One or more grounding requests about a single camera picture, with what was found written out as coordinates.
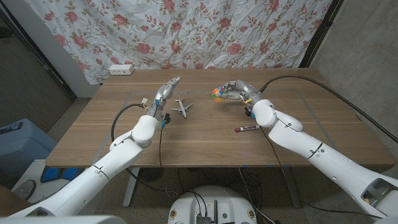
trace white toy airplane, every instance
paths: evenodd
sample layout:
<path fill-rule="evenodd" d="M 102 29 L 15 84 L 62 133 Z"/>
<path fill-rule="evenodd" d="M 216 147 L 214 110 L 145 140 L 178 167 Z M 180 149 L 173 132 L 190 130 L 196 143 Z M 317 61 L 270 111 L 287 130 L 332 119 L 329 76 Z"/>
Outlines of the white toy airplane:
<path fill-rule="evenodd" d="M 180 108 L 171 108 L 171 110 L 178 111 L 178 113 L 181 113 L 181 112 L 182 112 L 182 116 L 184 116 L 184 118 L 187 118 L 186 112 L 188 112 L 188 108 L 189 108 L 190 106 L 192 106 L 193 103 L 191 103 L 191 104 L 188 105 L 188 106 L 184 106 L 184 105 L 182 105 L 182 99 L 183 99 L 183 98 L 180 99 L 180 96 L 178 96 L 178 100 L 175 100 L 175 101 L 177 101 L 178 103 L 180 103 Z"/>

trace blue bin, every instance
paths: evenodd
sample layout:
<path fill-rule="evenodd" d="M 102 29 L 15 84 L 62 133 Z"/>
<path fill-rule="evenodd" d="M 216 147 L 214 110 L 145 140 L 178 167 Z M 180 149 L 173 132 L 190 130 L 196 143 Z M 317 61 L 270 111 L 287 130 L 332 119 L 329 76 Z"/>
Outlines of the blue bin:
<path fill-rule="evenodd" d="M 45 159 L 57 142 L 28 119 L 0 128 L 0 172 L 21 178 L 35 159 Z"/>

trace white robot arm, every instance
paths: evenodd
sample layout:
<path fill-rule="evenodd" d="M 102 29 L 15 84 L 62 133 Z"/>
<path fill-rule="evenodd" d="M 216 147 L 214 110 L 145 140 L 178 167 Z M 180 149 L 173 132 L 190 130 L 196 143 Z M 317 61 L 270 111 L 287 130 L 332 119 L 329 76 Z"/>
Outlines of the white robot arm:
<path fill-rule="evenodd" d="M 131 131 L 112 142 L 107 155 L 53 196 L 10 217 L 78 214 L 116 174 L 133 165 L 143 153 L 143 149 L 149 146 L 160 121 L 165 117 L 162 110 L 166 100 L 172 96 L 173 89 L 179 81 L 180 77 L 175 77 L 159 89 L 147 114 L 140 117 Z"/>
<path fill-rule="evenodd" d="M 360 166 L 324 142 L 303 132 L 297 119 L 275 110 L 274 105 L 251 85 L 231 81 L 223 98 L 242 99 L 258 125 L 270 128 L 269 137 L 278 145 L 306 158 L 338 184 L 367 213 L 396 217 L 398 180 Z"/>

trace red marker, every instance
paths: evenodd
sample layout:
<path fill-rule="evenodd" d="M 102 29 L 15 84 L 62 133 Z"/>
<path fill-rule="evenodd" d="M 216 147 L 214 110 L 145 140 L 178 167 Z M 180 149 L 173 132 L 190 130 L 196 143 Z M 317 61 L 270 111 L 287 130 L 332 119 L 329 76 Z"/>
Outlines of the red marker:
<path fill-rule="evenodd" d="M 252 126 L 246 126 L 246 127 L 242 127 L 242 128 L 235 128 L 235 132 L 241 132 L 241 131 L 250 131 L 250 130 L 255 130 L 255 129 L 259 129 L 260 126 L 259 125 L 252 125 Z"/>

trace wall outlet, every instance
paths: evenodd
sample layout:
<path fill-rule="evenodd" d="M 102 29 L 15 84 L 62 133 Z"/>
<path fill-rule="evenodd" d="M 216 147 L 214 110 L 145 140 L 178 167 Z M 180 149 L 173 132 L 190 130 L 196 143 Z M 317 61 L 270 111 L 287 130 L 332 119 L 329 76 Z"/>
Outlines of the wall outlet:
<path fill-rule="evenodd" d="M 112 75 L 131 75 L 134 67 L 132 65 L 112 65 L 109 71 Z"/>

